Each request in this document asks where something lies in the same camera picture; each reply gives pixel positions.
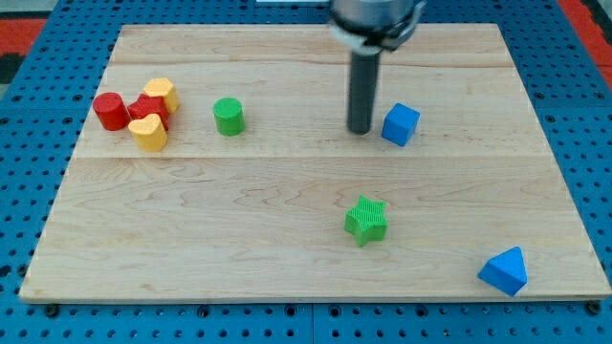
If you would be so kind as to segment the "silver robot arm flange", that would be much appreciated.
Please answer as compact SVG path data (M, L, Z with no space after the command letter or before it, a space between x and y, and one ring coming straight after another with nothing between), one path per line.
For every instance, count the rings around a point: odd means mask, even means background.
M334 0L329 29L353 53L396 51L416 31L426 0Z

